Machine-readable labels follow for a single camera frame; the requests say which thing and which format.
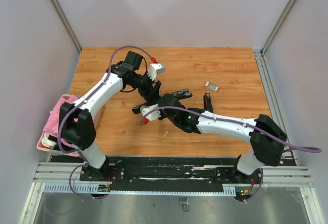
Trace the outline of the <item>pink plastic basket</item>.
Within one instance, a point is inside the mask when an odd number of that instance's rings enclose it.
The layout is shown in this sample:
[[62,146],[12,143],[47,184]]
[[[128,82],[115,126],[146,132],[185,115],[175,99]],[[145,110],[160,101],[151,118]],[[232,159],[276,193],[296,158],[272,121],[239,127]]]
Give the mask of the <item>pink plastic basket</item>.
[[[54,106],[53,110],[50,111],[50,116],[48,117],[46,125],[43,128],[41,137],[36,145],[36,148],[38,150],[64,155],[64,153],[59,149],[59,147],[57,145],[57,137],[56,137],[58,135],[58,129],[59,129],[59,110],[63,103],[68,102],[69,104],[72,104],[75,101],[77,101],[79,98],[80,98],[80,96],[77,97],[75,95],[70,95],[70,94],[64,94],[61,96],[61,98],[58,100],[58,102]],[[96,129],[98,121],[100,119],[102,110],[103,110],[103,108],[100,108],[99,111],[96,113],[96,115],[93,118],[93,123],[94,123],[95,129]],[[62,148],[66,151],[73,150],[73,148],[69,146],[70,144],[67,143],[63,139],[61,139],[61,145],[62,145]],[[72,153],[68,153],[66,155],[73,156],[73,157],[80,157],[78,152],[72,152]]]

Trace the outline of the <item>black stapler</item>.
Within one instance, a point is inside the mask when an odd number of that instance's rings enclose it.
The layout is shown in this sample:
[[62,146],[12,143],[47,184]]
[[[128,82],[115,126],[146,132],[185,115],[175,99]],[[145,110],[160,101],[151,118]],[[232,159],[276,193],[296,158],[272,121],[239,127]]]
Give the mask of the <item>black stapler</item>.
[[210,93],[205,93],[204,94],[204,96],[203,96],[203,107],[204,107],[204,110],[213,113],[213,105],[212,105]]
[[[179,91],[170,92],[170,93],[166,93],[166,94],[169,94],[169,95],[177,98],[178,100],[191,98],[193,96],[192,93],[189,91],[189,89],[181,89]],[[145,99],[145,102],[144,103],[142,103],[142,104],[140,104],[140,105],[135,106],[134,108],[132,108],[132,112],[134,114],[139,114],[140,113],[140,107],[141,106],[149,105],[148,102],[147,102],[147,98],[144,98],[144,99]]]

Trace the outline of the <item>pink cloth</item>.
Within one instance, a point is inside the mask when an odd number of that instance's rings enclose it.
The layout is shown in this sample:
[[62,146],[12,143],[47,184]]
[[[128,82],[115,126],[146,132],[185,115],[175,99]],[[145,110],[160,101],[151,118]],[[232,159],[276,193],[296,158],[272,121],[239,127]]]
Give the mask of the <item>pink cloth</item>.
[[58,100],[53,110],[50,112],[50,116],[43,128],[41,147],[53,149],[57,145],[60,107],[65,102],[72,104],[76,100],[78,100],[78,97],[70,94],[65,94]]

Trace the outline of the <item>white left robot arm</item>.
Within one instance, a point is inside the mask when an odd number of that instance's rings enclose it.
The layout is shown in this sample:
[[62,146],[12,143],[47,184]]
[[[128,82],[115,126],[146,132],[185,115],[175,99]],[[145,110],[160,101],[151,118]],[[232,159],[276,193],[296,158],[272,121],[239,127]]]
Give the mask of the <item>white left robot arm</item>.
[[110,168],[105,165],[106,156],[96,144],[94,119],[100,109],[116,93],[126,86],[138,90],[145,101],[153,102],[159,97],[160,81],[157,75],[165,71],[163,64],[152,57],[147,71],[137,73],[144,57],[129,51],[125,60],[110,63],[100,81],[85,95],[72,104],[63,103],[59,110],[57,144],[64,140],[92,167],[92,175],[100,181],[109,177]]

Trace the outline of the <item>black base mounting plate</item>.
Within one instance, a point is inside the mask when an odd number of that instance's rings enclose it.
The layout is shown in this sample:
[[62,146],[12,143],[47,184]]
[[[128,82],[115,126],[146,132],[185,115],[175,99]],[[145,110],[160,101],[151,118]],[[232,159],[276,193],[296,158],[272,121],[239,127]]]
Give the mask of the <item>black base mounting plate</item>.
[[79,179],[112,183],[112,190],[138,193],[214,193],[222,191],[224,184],[258,184],[260,170],[242,176],[235,169],[236,160],[235,157],[108,156],[101,169],[91,166],[82,169]]

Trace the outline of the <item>small white staple tray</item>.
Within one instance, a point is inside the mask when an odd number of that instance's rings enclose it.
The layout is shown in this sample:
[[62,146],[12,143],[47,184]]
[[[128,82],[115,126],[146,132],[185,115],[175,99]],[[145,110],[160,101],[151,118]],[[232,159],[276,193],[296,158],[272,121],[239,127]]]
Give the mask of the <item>small white staple tray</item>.
[[212,91],[215,91],[215,92],[217,92],[218,89],[219,89],[219,85],[216,85],[216,84],[211,83],[211,82],[206,82],[204,86],[205,86],[206,88],[212,90]]

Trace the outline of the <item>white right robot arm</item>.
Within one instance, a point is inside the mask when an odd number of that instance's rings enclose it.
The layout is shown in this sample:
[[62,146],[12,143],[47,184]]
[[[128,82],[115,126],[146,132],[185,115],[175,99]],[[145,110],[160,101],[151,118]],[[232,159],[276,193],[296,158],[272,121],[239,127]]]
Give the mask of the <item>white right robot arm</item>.
[[233,179],[243,183],[262,166],[280,165],[284,145],[278,138],[286,141],[285,132],[267,115],[260,114],[257,119],[221,116],[198,108],[186,108],[180,101],[166,94],[158,101],[161,113],[176,127],[187,133],[218,134],[247,142],[251,150],[238,156],[232,170]]

